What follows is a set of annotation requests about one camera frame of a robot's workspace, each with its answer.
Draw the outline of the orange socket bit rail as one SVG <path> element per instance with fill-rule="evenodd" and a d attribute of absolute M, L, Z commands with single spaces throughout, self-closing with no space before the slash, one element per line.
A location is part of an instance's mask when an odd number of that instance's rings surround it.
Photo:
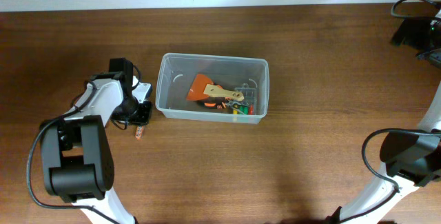
<path fill-rule="evenodd" d="M 135 132 L 136 139 L 141 140 L 143 138 L 144 130 L 145 130 L 145 126 L 144 125 L 139 125 L 136 128 L 136 132 Z"/>

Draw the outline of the orange scraper with wooden handle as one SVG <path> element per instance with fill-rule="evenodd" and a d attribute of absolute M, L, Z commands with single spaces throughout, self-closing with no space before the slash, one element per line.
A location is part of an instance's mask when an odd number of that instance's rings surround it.
<path fill-rule="evenodd" d="M 210 97 L 226 98 L 235 101 L 243 101 L 245 99 L 242 92 L 225 90 L 215 85 L 214 82 L 204 74 L 197 74 L 187 93 L 187 100 L 202 101 Z"/>

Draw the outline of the orange-handled needle-nose pliers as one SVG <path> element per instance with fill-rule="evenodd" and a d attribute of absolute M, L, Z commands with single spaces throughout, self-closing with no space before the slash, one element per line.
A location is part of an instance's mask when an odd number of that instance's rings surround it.
<path fill-rule="evenodd" d="M 233 101 L 233 100 L 226 100 L 226 101 L 220 101 L 220 102 L 204 102 L 204 101 L 197 101 L 197 104 L 199 106 L 202 106 L 204 108 L 208 109 L 216 109 L 216 110 L 224 110 L 224 109 L 231 109 L 233 113 L 237 112 L 238 114 L 249 114 L 250 113 L 250 105 L 247 103 L 239 102 L 239 101 Z"/>

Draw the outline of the clear screwdriver bit case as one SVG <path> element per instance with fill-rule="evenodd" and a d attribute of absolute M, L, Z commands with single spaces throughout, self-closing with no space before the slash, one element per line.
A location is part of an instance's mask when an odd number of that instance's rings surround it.
<path fill-rule="evenodd" d="M 250 86 L 247 83 L 235 88 L 235 91 L 241 92 L 244 99 L 232 105 L 234 114 L 255 115 L 258 102 L 258 89 L 256 86 Z"/>

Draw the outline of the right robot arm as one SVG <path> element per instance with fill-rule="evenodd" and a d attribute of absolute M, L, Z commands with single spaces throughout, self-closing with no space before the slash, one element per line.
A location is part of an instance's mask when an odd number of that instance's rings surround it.
<path fill-rule="evenodd" d="M 440 16 L 429 20 L 405 19 L 393 35 L 392 44 L 418 50 L 417 58 L 440 67 Z M 380 148 L 380 167 L 371 182 L 350 203 L 339 207 L 326 223 L 379 223 L 405 196 L 430 182 L 440 180 L 440 93 L 436 92 L 417 129 L 387 128 L 371 133 L 363 142 L 379 134 L 386 137 Z"/>

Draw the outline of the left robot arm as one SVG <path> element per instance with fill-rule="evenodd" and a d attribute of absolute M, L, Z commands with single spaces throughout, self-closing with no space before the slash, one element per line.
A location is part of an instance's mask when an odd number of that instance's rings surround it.
<path fill-rule="evenodd" d="M 92 223 L 136 223 L 114 189 L 114 161 L 105 126 L 121 130 L 149 123 L 149 83 L 125 58 L 85 82 L 85 92 L 61 116 L 44 121 L 34 140 L 41 147 L 44 186 L 62 210 L 81 210 Z"/>

